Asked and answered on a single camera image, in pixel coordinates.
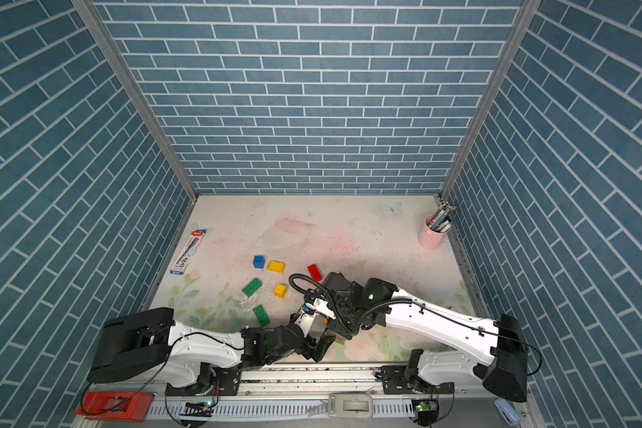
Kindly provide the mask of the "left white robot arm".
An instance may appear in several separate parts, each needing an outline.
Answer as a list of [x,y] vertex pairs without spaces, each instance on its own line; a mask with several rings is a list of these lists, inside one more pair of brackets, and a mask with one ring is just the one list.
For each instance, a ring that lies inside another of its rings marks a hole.
[[177,321],[166,307],[117,317],[103,325],[87,381],[158,380],[194,393],[206,385],[207,367],[259,369],[292,354],[319,362],[335,336],[310,335],[316,318],[302,311],[287,325],[217,333]]

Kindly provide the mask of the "light blue object corner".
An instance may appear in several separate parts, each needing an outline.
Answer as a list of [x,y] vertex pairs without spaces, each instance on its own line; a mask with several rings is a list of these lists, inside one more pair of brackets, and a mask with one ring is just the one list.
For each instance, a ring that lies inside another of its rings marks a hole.
[[497,408],[497,411],[500,413],[502,419],[510,427],[518,427],[522,422],[522,417],[515,409],[515,407],[505,399],[496,399],[494,405]]

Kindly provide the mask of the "yellow curved lego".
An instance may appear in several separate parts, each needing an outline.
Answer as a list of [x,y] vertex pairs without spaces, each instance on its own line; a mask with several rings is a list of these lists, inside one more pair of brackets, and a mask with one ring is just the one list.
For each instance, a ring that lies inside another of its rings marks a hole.
[[267,271],[278,273],[278,274],[284,274],[285,263],[281,261],[271,260],[271,262],[267,264]]

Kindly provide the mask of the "red tool on rail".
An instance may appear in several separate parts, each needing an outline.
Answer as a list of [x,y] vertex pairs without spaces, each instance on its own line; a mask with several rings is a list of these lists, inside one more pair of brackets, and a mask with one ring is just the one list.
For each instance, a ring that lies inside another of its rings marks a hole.
[[93,420],[141,423],[152,402],[153,395],[144,392],[86,392],[74,413]]

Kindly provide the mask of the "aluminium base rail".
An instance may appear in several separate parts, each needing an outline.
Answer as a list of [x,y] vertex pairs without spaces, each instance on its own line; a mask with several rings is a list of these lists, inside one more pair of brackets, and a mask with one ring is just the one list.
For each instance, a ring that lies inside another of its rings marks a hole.
[[194,393],[153,380],[92,386],[86,392],[139,392],[153,395],[146,421],[173,420],[186,427],[210,421],[276,422],[308,417],[306,410],[335,393],[365,393],[374,416],[431,421],[444,416],[455,399],[501,399],[462,369],[457,352],[424,353],[416,362],[276,364],[259,370],[207,367],[207,383]]

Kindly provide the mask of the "green long lego upper-left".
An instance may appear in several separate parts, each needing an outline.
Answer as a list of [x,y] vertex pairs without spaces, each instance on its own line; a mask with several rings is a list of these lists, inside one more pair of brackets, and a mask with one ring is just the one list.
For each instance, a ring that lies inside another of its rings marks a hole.
[[253,297],[260,288],[262,288],[262,281],[260,278],[253,278],[243,289],[242,293],[247,297],[251,298]]

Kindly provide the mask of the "dark blue square lego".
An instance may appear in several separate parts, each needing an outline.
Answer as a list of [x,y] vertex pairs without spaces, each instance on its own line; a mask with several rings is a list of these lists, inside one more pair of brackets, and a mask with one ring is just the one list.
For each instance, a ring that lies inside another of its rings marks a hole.
[[255,269],[264,269],[265,267],[265,257],[258,255],[253,258],[253,267]]

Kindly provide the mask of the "red long lego brick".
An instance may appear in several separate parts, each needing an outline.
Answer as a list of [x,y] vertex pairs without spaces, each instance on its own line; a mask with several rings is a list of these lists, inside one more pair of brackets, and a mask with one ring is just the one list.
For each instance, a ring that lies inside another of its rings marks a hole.
[[323,276],[322,276],[322,274],[321,274],[321,272],[320,272],[320,270],[319,270],[319,268],[317,267],[316,264],[309,265],[307,267],[307,269],[308,269],[308,273],[309,273],[310,277],[314,281],[319,282],[319,283],[321,283],[323,281]]

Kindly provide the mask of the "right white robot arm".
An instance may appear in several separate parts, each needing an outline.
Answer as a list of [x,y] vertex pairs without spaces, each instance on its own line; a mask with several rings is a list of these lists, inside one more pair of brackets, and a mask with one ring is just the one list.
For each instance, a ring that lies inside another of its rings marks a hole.
[[371,278],[365,285],[332,272],[323,282],[292,274],[292,289],[303,294],[304,314],[321,315],[329,331],[351,340],[374,326],[405,330],[445,344],[465,355],[463,371],[485,390],[507,401],[528,399],[531,352],[517,319],[469,316],[429,303],[392,283]]

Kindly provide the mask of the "yellow square lego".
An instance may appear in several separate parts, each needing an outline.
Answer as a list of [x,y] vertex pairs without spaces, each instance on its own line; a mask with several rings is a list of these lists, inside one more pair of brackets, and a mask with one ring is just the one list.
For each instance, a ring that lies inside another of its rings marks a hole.
[[285,298],[287,294],[288,288],[286,285],[283,284],[277,284],[274,287],[273,294],[276,296],[276,298],[283,299]]

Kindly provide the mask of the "pens in cup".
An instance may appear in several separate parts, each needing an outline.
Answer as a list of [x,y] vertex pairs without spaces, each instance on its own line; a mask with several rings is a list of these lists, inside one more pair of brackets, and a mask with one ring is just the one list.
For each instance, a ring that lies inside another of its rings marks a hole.
[[426,221],[430,230],[436,233],[446,233],[451,229],[452,214],[457,209],[456,206],[449,202],[444,202],[433,214],[433,217]]

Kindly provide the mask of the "pen package box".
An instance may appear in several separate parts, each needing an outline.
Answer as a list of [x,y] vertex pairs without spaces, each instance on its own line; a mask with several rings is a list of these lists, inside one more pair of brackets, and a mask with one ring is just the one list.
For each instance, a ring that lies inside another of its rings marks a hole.
[[169,269],[171,275],[181,276],[187,271],[187,267],[194,258],[203,238],[207,235],[206,229],[194,230],[188,237],[184,248],[178,253],[178,258]]

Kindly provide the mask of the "pink pen cup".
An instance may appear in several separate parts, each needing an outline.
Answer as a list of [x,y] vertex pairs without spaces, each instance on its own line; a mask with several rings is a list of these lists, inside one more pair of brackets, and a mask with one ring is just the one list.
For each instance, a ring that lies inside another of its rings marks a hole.
[[431,214],[424,219],[422,228],[417,236],[417,242],[419,245],[423,249],[429,251],[439,249],[442,246],[447,233],[449,233],[449,230],[451,229],[451,226],[445,226],[441,231],[431,230],[431,228],[429,228],[429,224],[434,217],[435,215]]

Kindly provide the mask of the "green long lego lower-left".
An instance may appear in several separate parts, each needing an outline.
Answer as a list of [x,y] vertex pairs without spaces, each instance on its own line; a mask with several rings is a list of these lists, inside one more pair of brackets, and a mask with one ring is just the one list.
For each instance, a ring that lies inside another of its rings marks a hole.
[[260,326],[264,327],[270,324],[270,317],[267,313],[267,310],[263,305],[258,305],[253,308],[253,314],[255,315]]

